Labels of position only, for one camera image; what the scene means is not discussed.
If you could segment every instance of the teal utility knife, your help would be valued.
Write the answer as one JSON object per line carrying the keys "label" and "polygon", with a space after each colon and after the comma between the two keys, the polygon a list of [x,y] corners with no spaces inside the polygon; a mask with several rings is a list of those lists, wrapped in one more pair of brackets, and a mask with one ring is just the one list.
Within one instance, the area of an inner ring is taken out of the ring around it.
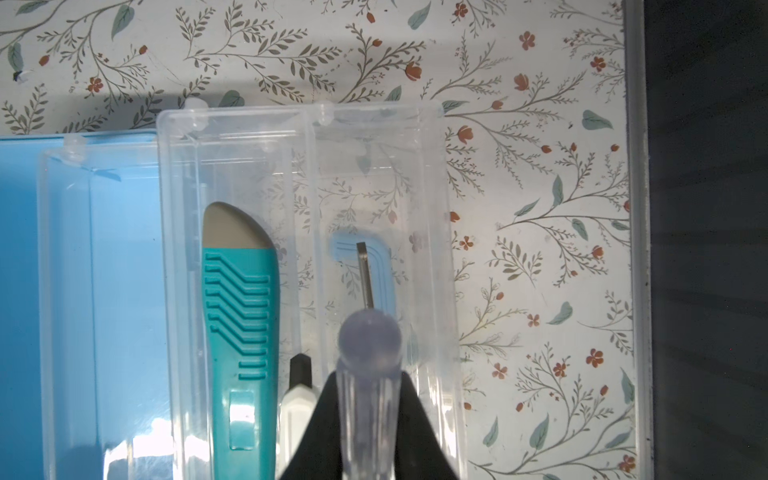
{"label": "teal utility knife", "polygon": [[216,202],[203,218],[203,303],[216,480],[275,475],[280,278],[269,236]]}

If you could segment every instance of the transparent plastic box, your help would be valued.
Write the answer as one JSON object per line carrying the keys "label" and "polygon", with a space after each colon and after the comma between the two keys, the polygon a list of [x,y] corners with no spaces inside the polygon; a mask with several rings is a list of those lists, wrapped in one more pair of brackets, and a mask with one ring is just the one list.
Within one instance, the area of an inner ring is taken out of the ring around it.
{"label": "transparent plastic box", "polygon": [[49,480],[171,480],[154,132],[67,135],[38,162]]}
{"label": "transparent plastic box", "polygon": [[165,111],[157,126],[171,411],[185,480],[213,478],[201,228],[217,201],[249,214],[275,243],[280,395],[297,353],[312,358],[318,388],[336,368],[339,328],[363,308],[349,247],[366,239],[374,281],[387,284],[376,306],[398,320],[403,369],[464,478],[441,105],[201,108]]}

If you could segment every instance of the white floral table surface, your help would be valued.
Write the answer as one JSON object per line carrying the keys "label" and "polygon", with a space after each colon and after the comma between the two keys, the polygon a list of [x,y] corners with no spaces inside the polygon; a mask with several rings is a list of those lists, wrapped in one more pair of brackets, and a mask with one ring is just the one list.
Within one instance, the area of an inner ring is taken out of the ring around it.
{"label": "white floral table surface", "polygon": [[0,0],[0,134],[441,101],[470,478],[634,478],[624,30],[610,0]]}

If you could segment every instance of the teal handle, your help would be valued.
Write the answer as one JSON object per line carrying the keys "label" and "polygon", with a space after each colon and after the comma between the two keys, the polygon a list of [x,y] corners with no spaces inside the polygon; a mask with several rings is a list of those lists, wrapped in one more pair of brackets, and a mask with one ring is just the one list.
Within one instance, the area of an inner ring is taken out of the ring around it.
{"label": "teal handle", "polygon": [[203,249],[216,480],[275,478],[280,278],[274,249]]}

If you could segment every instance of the beige knife tip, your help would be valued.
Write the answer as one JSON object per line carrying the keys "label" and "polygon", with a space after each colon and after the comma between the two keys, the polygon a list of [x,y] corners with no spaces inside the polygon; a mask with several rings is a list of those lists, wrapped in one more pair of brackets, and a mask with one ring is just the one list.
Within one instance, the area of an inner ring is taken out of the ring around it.
{"label": "beige knife tip", "polygon": [[214,202],[203,215],[203,248],[274,248],[274,245],[250,215],[224,202]]}

